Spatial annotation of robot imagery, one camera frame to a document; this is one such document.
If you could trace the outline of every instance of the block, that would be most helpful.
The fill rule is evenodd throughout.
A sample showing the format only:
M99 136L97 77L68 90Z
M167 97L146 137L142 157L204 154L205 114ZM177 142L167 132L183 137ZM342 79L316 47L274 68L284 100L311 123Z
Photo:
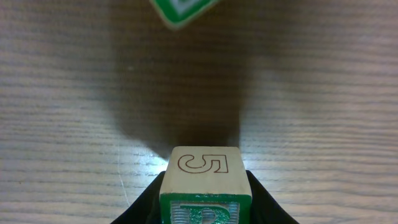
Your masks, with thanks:
M251 188L236 147L176 147L160 188L164 224L249 223Z
M178 29L210 8L219 0L150 0L163 21Z

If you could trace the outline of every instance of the green object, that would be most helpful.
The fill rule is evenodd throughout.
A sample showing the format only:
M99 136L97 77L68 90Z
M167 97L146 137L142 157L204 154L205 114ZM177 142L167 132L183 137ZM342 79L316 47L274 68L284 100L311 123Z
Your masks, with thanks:
M162 194L164 224L247 224L251 197L228 194Z
M178 29L219 0L151 0L163 20Z

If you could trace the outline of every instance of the wood grain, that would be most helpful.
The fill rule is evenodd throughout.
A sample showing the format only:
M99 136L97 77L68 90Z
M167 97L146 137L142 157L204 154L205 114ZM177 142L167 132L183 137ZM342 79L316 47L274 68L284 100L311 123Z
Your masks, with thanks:
M0 223L109 223L173 146L240 146L300 223L398 223L398 2L0 2Z

